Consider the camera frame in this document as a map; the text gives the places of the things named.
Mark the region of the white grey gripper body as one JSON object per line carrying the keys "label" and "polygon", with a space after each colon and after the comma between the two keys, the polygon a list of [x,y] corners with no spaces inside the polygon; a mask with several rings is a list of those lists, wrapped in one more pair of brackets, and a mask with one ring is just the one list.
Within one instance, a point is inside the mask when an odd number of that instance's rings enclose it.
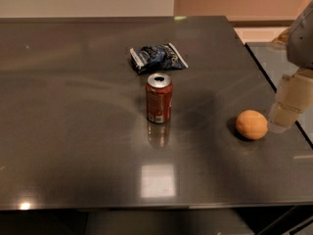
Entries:
{"label": "white grey gripper body", "polygon": [[290,63],[300,68],[313,69],[313,1],[291,25],[287,57]]}

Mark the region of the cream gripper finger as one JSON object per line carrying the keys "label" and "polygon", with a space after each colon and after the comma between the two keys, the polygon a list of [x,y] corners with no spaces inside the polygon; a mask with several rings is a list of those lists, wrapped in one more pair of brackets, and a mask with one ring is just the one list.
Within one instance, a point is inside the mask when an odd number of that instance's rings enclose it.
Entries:
{"label": "cream gripper finger", "polygon": [[273,49],[285,50],[289,40],[290,30],[291,29],[288,27],[282,31],[270,42],[270,47]]}
{"label": "cream gripper finger", "polygon": [[268,117],[268,129],[283,133],[313,104],[313,70],[300,68],[279,81],[275,102]]}

